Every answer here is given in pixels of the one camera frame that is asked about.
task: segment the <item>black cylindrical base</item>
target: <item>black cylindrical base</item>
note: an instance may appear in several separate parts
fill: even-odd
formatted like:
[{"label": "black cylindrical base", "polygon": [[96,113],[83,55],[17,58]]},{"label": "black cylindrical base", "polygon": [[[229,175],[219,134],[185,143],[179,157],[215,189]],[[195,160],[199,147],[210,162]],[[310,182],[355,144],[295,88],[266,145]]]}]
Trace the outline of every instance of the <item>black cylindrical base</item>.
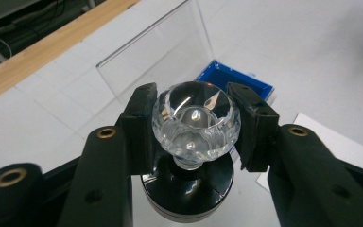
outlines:
[{"label": "black cylindrical base", "polygon": [[228,195],[233,160],[227,153],[196,170],[184,170],[158,148],[154,172],[141,179],[149,203],[160,215],[182,223],[196,222],[209,217]]}]

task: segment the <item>blue container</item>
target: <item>blue container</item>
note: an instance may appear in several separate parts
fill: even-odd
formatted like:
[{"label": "blue container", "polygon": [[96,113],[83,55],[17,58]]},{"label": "blue container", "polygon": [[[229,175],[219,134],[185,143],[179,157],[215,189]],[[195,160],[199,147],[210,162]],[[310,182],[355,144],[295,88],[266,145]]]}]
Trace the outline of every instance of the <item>blue container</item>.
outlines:
[{"label": "blue container", "polygon": [[273,86],[235,71],[218,61],[212,61],[196,80],[210,82],[224,92],[226,92],[228,82],[244,84],[251,87],[264,100],[269,98],[274,89]]}]

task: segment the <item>black mounting hole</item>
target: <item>black mounting hole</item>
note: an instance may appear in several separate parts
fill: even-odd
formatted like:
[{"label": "black mounting hole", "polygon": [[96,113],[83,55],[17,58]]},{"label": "black mounting hole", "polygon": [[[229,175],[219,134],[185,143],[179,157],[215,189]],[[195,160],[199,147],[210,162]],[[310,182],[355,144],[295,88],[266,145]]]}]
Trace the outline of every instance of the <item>black mounting hole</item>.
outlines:
[{"label": "black mounting hole", "polygon": [[345,199],[348,199],[351,196],[350,192],[346,188],[340,185],[332,185],[331,191]]},{"label": "black mounting hole", "polygon": [[97,203],[99,203],[102,198],[104,197],[104,194],[102,193],[101,190],[96,189],[96,190],[91,190],[89,191],[86,195],[85,195],[85,202],[87,202],[90,205],[95,205]]},{"label": "black mounting hole", "polygon": [[298,127],[290,127],[288,131],[297,136],[307,136],[308,132],[305,129],[298,128]]},{"label": "black mounting hole", "polygon": [[23,168],[14,168],[0,175],[0,187],[7,187],[20,182],[27,175]]},{"label": "black mounting hole", "polygon": [[5,177],[3,177],[2,182],[3,183],[8,183],[8,182],[11,182],[11,181],[14,181],[14,180],[18,179],[19,177],[20,177],[20,173],[13,172],[13,173],[10,173],[10,174],[6,175]]},{"label": "black mounting hole", "polygon": [[116,134],[116,130],[114,129],[103,129],[98,132],[98,137],[101,139],[111,138]]}]

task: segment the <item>clear glass object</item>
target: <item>clear glass object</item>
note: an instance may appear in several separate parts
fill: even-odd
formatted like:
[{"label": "clear glass object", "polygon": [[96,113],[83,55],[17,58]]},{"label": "clear glass object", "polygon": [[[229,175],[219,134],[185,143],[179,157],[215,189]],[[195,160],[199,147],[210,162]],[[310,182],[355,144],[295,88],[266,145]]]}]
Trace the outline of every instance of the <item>clear glass object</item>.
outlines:
[{"label": "clear glass object", "polygon": [[156,139],[187,170],[227,153],[240,125],[233,101],[215,85],[201,81],[170,87],[159,96],[152,115]]}]

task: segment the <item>wooden edge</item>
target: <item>wooden edge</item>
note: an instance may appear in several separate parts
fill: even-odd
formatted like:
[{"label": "wooden edge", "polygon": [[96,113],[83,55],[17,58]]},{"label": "wooden edge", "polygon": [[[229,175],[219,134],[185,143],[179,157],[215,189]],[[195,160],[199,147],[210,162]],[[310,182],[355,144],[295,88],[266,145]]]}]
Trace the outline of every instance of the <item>wooden edge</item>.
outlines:
[{"label": "wooden edge", "polygon": [[0,64],[0,95],[139,0],[107,0]]}]

